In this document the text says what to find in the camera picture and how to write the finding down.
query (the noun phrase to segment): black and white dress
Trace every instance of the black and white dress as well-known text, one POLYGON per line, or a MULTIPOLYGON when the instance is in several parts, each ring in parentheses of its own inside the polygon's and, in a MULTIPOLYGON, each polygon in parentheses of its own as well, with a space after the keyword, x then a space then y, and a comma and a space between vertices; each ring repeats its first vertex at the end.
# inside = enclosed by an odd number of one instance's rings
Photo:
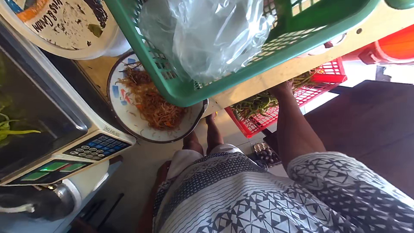
POLYGON ((164 182, 154 232, 412 232, 414 201, 338 152, 290 162, 276 177, 244 154, 216 153, 164 182))

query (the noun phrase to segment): plastic bag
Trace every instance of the plastic bag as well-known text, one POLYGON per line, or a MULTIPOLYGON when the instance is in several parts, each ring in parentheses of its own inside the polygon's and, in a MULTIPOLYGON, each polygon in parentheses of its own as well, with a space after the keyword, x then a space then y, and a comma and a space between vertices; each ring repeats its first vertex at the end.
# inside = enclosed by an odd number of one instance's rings
POLYGON ((138 23, 180 77, 209 83, 260 53, 274 20, 263 0, 148 0, 138 23))

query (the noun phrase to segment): bucket lid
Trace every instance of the bucket lid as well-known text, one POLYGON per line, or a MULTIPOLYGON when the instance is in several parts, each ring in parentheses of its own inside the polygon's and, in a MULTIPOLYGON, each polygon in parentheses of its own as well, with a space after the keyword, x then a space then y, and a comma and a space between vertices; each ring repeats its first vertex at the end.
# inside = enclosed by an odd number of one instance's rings
POLYGON ((0 14, 37 46, 70 59, 103 55, 121 33, 101 0, 0 0, 0 14))

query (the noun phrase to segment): wooden table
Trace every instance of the wooden table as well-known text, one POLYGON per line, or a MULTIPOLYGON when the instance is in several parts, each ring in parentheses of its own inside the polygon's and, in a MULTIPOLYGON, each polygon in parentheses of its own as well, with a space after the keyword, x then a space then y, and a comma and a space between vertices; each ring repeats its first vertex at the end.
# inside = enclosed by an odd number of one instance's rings
MULTIPOLYGON (((305 58, 291 59, 256 77, 210 98, 210 106, 206 112, 223 109, 281 82, 298 76, 310 69, 320 66, 335 58, 352 52, 367 44, 377 41, 389 34, 414 24, 414 8, 395 10, 382 1, 372 15, 359 26, 351 29, 346 39, 328 52, 305 58)), ((112 66, 118 58, 100 57, 93 60, 76 61, 88 78, 96 85, 103 96, 106 96, 106 82, 112 66)))

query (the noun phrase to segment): green plastic basket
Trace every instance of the green plastic basket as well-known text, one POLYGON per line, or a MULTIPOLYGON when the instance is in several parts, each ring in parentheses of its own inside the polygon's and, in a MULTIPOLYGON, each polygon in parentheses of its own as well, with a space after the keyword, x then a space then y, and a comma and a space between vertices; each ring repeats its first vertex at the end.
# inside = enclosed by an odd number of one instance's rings
POLYGON ((105 3, 146 71, 165 99, 188 107, 295 58, 356 26, 380 0, 264 0, 264 14, 277 21, 262 53, 244 68, 212 83, 177 78, 162 52, 139 34, 136 23, 142 0, 105 3))

